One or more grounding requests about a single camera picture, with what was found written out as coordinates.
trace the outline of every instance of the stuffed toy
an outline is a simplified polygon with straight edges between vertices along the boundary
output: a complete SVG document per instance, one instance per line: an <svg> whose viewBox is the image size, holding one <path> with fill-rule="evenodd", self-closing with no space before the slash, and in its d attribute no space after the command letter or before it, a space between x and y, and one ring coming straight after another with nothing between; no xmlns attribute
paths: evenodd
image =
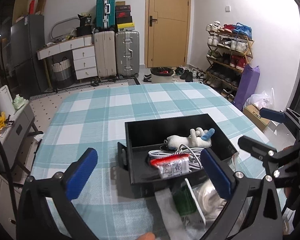
<svg viewBox="0 0 300 240"><path fill-rule="evenodd" d="M214 134L214 129L203 130L198 127L196 130L190 130L189 137L181 137L172 135L167 138L168 149L176 151L181 144L187 145L189 148L207 148L211 147L211 136Z"/></svg>

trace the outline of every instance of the silver suitcase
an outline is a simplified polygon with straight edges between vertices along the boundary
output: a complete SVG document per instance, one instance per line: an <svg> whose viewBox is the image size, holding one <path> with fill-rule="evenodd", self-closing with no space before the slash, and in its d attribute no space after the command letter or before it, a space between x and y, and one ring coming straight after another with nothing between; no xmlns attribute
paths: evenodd
<svg viewBox="0 0 300 240"><path fill-rule="evenodd" d="M94 34L94 49L96 54L98 77L104 78L117 74L115 64L114 32Z"/></svg>
<svg viewBox="0 0 300 240"><path fill-rule="evenodd" d="M139 50L139 33L137 31L118 32L115 34L115 52L119 79L139 76Z"/></svg>

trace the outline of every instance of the teal plaid fabric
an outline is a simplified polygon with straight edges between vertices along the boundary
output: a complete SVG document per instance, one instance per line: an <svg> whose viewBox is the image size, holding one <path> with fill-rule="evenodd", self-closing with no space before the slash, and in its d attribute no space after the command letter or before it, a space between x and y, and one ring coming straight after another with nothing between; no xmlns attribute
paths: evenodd
<svg viewBox="0 0 300 240"><path fill-rule="evenodd" d="M73 200L83 220L100 240L135 240L146 232L169 239L154 197L133 199L129 176L117 168L117 142L126 145L125 122L208 113L232 144L247 135L269 143L266 136L236 107L208 86L167 83L107 88L73 94L55 114L36 154L31 174L50 178L92 147L98 164L79 198ZM246 176L265 175L261 161L239 151L236 169ZM283 192L278 191L283 203ZM68 235L51 199L59 230Z"/></svg>

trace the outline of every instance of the charging cable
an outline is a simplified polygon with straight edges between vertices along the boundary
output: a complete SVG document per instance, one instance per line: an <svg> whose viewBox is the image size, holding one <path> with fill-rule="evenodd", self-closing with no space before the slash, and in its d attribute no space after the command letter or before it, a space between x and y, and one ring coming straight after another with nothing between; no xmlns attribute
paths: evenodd
<svg viewBox="0 0 300 240"><path fill-rule="evenodd" d="M203 148L199 148L199 147L189 148L187 145L180 144L178 150L176 150L175 152L153 150L153 151L149 151L148 155L152 158L159 159L159 158L178 155L182 153L191 154L191 156L189 156L189 171L193 171L193 170L202 169L202 165L199 160L202 150Z"/></svg>

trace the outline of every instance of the teal suitcase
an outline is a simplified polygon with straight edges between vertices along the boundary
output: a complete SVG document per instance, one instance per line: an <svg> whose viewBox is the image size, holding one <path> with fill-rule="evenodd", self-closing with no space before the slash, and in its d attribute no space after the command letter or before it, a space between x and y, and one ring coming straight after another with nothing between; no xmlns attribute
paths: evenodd
<svg viewBox="0 0 300 240"><path fill-rule="evenodd" d="M115 27L115 0L97 0L96 26L102 29Z"/></svg>

